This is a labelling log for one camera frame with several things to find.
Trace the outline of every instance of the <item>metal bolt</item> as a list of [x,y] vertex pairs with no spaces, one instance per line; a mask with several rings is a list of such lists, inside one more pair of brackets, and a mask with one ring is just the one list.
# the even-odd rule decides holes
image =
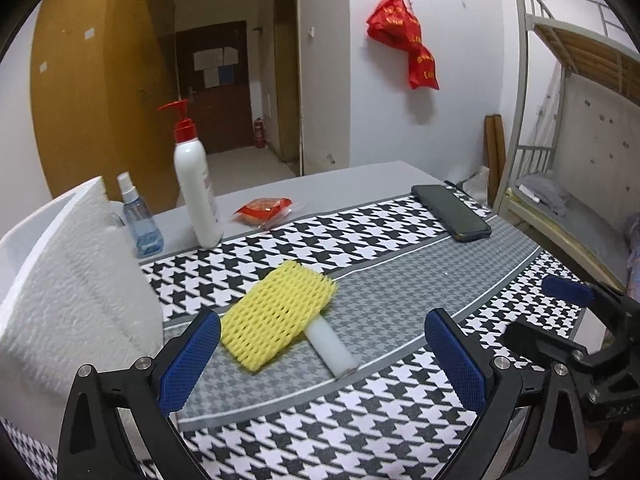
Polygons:
[[496,368],[500,368],[500,370],[506,370],[511,366],[511,363],[506,357],[498,355],[498,357],[494,359],[494,365]]
[[566,366],[564,366],[562,363],[556,363],[556,365],[554,366],[554,371],[556,372],[556,374],[562,377],[569,373],[569,370],[567,370]]
[[91,373],[91,365],[82,365],[78,368],[78,376],[87,377]]
[[153,359],[151,357],[141,357],[136,361],[136,368],[138,370],[146,370],[151,366]]

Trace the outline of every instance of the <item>wooden wardrobe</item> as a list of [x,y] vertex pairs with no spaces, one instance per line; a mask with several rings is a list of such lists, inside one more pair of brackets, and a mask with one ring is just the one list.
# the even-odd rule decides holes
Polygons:
[[154,213],[175,207],[172,0],[44,0],[31,52],[31,110],[52,195],[129,171]]

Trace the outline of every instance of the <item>smartphone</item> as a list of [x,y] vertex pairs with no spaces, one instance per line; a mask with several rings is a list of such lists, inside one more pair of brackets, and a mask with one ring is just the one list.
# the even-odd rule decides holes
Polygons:
[[413,186],[411,193],[459,242],[491,236],[491,226],[444,186]]

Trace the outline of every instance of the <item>yellow foam net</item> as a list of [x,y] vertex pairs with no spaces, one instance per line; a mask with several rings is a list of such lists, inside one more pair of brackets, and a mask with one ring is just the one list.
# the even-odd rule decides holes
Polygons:
[[222,317],[222,344],[255,372],[300,334],[337,289],[331,278],[286,261]]

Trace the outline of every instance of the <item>white paper notice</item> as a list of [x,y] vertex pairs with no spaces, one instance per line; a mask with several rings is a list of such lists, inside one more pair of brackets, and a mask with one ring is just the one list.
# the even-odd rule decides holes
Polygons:
[[209,50],[193,53],[193,69],[196,71],[218,68],[223,64],[223,51],[221,48],[210,48]]
[[238,50],[231,46],[225,47],[225,65],[238,64]]
[[220,86],[220,77],[218,76],[218,67],[207,68],[203,71],[204,74],[204,88],[213,88],[214,86]]

